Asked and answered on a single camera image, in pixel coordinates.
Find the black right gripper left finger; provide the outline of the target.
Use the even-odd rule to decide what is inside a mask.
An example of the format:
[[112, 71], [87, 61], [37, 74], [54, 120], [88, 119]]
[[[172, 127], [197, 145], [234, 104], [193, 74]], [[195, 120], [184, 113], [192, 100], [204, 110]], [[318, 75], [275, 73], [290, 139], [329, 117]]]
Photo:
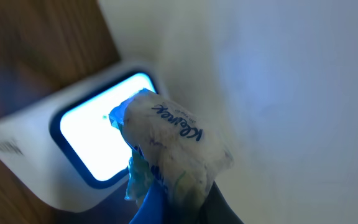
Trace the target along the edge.
[[155, 180], [150, 186], [143, 204], [129, 224], [166, 224], [169, 204], [162, 186]]

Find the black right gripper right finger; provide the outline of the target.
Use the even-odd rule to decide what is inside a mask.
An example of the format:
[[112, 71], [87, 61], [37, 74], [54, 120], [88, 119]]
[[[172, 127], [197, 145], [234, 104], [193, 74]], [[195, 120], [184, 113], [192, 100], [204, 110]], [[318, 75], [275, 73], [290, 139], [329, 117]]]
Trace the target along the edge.
[[214, 182], [209, 194], [200, 208], [199, 224], [243, 224], [226, 202], [217, 184]]

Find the teal Kleenex tissue pack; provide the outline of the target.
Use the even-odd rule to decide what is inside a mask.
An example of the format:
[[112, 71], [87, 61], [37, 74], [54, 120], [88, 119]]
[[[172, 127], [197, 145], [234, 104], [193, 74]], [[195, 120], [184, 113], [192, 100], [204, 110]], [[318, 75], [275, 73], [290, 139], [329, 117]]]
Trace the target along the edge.
[[195, 213], [217, 175], [233, 166], [233, 156], [215, 130], [148, 89], [115, 107], [109, 119], [132, 150], [126, 200], [137, 205], [157, 181], [174, 208]]

